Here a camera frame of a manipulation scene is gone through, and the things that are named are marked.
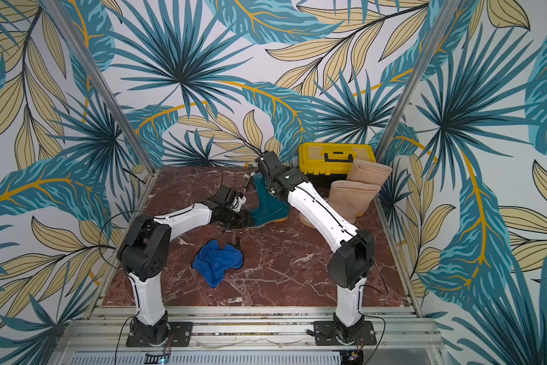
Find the teal rubber boot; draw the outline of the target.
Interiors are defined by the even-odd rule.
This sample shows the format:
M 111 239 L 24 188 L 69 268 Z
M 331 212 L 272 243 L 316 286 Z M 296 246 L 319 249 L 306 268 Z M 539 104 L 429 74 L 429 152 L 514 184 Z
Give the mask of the teal rubber boot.
M 259 205 L 255 210 L 249 211 L 249 220 L 244 228 L 261 228 L 267 224 L 285 221 L 290 213 L 290 205 L 269 193 L 261 173 L 253 176 L 253 182 Z

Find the blue grey cloth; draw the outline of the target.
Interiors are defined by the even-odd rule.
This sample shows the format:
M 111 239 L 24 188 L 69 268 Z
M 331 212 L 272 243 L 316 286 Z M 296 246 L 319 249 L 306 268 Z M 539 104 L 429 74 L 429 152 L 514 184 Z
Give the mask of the blue grey cloth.
M 244 257 L 241 250 L 226 244 L 223 248 L 217 240 L 211 240 L 197 253 L 192 262 L 195 269 L 211 287 L 218 287 L 230 269 L 240 269 Z

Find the beige boot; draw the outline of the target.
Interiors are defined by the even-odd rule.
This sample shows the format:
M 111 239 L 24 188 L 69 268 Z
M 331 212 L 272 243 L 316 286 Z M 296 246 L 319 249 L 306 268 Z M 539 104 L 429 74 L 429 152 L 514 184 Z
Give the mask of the beige boot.
M 346 179 L 382 187 L 392 171 L 393 169 L 387 165 L 355 159 Z
M 351 224 L 369 208 L 381 187 L 375 184 L 338 180 L 331 184 L 328 204 Z

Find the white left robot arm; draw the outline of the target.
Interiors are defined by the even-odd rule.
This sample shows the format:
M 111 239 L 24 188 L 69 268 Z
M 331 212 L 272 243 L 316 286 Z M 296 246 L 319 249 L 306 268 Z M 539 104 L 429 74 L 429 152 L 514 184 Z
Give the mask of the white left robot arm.
M 243 193 L 220 186 L 217 193 L 172 213 L 138 214 L 124 236 L 117 259 L 132 285 L 136 316 L 133 332 L 158 344 L 169 336 L 168 313 L 162 300 L 161 273 L 170 243 L 182 234 L 210 224 L 245 228 L 254 223 L 243 208 Z

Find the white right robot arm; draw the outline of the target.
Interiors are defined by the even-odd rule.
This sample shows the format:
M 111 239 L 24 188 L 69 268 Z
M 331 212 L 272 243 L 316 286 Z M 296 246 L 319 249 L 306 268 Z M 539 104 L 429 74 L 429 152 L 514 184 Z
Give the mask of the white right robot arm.
M 299 169 L 282 164 L 275 152 L 262 153 L 256 163 L 268 193 L 303 214 L 331 248 L 328 273 L 337 284 L 334 333 L 341 342 L 352 342 L 365 322 L 363 288 L 374 259 L 375 237 L 341 217 Z

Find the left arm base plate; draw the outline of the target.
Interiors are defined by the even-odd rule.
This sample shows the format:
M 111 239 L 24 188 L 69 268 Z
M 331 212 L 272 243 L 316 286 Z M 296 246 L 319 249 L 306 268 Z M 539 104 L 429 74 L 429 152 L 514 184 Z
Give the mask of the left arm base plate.
M 191 340 L 192 322 L 160 322 L 144 325 L 135 321 L 128 335 L 127 348 L 186 348 Z

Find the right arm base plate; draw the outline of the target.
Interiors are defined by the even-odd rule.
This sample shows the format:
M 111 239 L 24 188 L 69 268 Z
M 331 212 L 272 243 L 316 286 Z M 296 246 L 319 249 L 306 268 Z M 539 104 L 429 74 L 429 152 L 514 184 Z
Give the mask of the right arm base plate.
M 345 327 L 340 321 L 317 321 L 313 323 L 313 337 L 317 346 L 376 345 L 377 332 L 370 321 L 358 321 Z

